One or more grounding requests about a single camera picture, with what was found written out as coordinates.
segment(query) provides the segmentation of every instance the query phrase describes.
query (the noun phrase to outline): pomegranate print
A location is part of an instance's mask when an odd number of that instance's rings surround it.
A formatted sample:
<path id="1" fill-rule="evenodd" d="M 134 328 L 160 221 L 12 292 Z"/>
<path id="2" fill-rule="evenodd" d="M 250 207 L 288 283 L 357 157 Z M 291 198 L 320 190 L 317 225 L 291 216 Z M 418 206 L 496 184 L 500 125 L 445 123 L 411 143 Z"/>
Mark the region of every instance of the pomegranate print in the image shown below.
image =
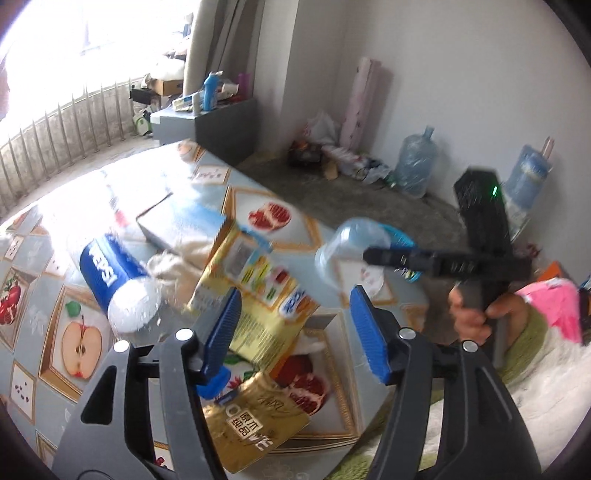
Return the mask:
<path id="1" fill-rule="evenodd" d="M 313 415 L 322 408 L 328 399 L 329 386 L 318 375 L 296 375 L 285 392 L 308 415 Z"/>
<path id="2" fill-rule="evenodd" d="M 12 277 L 6 282 L 0 299 L 0 325 L 10 325 L 17 318 L 17 306 L 21 299 L 21 287 L 18 279 Z"/>
<path id="3" fill-rule="evenodd" d="M 277 374 L 275 381 L 280 387 L 289 387 L 298 375 L 311 374 L 314 371 L 309 355 L 291 355 Z"/>
<path id="4" fill-rule="evenodd" d="M 290 211 L 283 205 L 267 202 L 248 214 L 249 223 L 259 230 L 274 231 L 285 227 L 291 220 Z"/>
<path id="5" fill-rule="evenodd" d="M 227 387 L 231 390 L 234 390 L 235 388 L 238 388 L 240 385 L 242 385 L 242 383 L 242 378 L 234 376 L 234 378 L 228 382 Z"/>

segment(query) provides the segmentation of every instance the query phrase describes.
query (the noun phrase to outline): box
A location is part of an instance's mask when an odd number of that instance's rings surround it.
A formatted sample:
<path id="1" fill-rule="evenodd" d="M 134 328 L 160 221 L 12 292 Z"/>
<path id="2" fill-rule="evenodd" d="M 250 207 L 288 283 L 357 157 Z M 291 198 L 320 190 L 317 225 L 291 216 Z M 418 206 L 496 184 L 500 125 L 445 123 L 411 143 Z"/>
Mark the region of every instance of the box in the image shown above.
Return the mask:
<path id="1" fill-rule="evenodd" d="M 564 267 L 560 264 L 560 262 L 553 261 L 548 268 L 546 268 L 539 276 L 536 278 L 536 281 L 545 281 L 550 280 L 551 278 L 568 278 L 572 280 L 571 276 L 568 272 L 564 269 Z"/>
<path id="2" fill-rule="evenodd" d="M 230 350 L 257 369 L 272 371 L 284 359 L 318 304 L 252 235 L 234 224 L 195 288 L 188 307 L 200 316 L 231 287 L 242 293 L 242 311 Z"/>
<path id="3" fill-rule="evenodd" d="M 157 247 L 204 269 L 230 231 L 233 220 L 198 203 L 190 192 L 171 193 L 137 217 Z"/>
<path id="4" fill-rule="evenodd" d="M 163 97 L 183 93 L 182 80 L 154 80 L 151 89 Z"/>

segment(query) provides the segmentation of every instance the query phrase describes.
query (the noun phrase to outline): blue bottle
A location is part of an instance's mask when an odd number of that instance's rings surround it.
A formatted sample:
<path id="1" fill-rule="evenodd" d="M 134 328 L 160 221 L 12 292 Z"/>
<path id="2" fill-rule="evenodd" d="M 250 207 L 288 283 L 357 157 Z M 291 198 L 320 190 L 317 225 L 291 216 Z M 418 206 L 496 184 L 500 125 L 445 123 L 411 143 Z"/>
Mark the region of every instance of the blue bottle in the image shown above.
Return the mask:
<path id="1" fill-rule="evenodd" d="M 203 84 L 203 89 L 205 90 L 203 94 L 203 111 L 204 112 L 211 112 L 215 109 L 217 105 L 217 84 L 219 82 L 219 77 L 217 73 L 211 72 L 209 76 L 205 79 Z"/>
<path id="2" fill-rule="evenodd" d="M 553 146 L 554 140 L 550 137 L 546 139 L 541 152 L 529 145 L 524 146 L 509 180 L 502 186 L 512 239 L 529 220 L 530 210 L 552 169 L 548 158 Z"/>
<path id="3" fill-rule="evenodd" d="M 433 127 L 427 127 L 423 135 L 405 138 L 398 164 L 391 175 L 391 183 L 417 199 L 422 198 L 427 191 L 437 158 L 437 145 L 431 140 L 432 134 Z"/>

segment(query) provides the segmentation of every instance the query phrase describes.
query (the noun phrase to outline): pink item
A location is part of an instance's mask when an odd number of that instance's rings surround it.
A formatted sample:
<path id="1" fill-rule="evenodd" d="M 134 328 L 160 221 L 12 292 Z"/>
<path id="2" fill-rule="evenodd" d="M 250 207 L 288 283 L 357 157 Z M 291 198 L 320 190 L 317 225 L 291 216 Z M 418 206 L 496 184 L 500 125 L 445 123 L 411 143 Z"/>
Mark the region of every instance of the pink item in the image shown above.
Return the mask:
<path id="1" fill-rule="evenodd" d="M 558 327 L 565 339 L 583 342 L 579 324 L 579 290 L 570 280 L 551 278 L 532 283 L 517 295 L 543 314 L 551 327 Z"/>
<path id="2" fill-rule="evenodd" d="M 251 74 L 238 74 L 238 93 L 244 98 L 250 98 L 251 95 Z"/>
<path id="3" fill-rule="evenodd" d="M 359 148 L 381 65 L 382 62 L 367 57 L 362 57 L 359 62 L 345 121 L 340 131 L 339 145 L 343 148 L 353 151 Z"/>

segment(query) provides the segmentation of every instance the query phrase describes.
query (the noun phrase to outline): white wall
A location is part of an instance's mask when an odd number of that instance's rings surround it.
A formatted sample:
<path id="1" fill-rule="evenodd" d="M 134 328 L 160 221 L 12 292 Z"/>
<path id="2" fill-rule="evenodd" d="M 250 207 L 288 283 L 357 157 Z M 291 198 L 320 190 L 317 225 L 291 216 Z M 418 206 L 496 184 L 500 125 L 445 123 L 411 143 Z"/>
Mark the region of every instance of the white wall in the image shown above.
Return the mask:
<path id="1" fill-rule="evenodd" d="M 300 0 L 295 19 L 278 148 L 286 149 L 306 120 L 332 100 L 350 0 Z"/>
<path id="2" fill-rule="evenodd" d="M 395 165 L 402 139 L 435 127 L 431 190 L 454 202 L 469 165 L 505 180 L 523 144 L 556 139 L 528 234 L 581 280 L 591 271 L 591 69 L 543 0 L 353 0 L 332 114 L 360 56 L 384 66 L 362 147 Z"/>
<path id="3" fill-rule="evenodd" d="M 299 0 L 267 0 L 256 55 L 253 95 L 261 117 L 259 149 L 274 151 Z"/>
<path id="4" fill-rule="evenodd" d="M 256 60 L 260 150 L 287 150 L 332 101 L 350 0 L 267 0 Z"/>

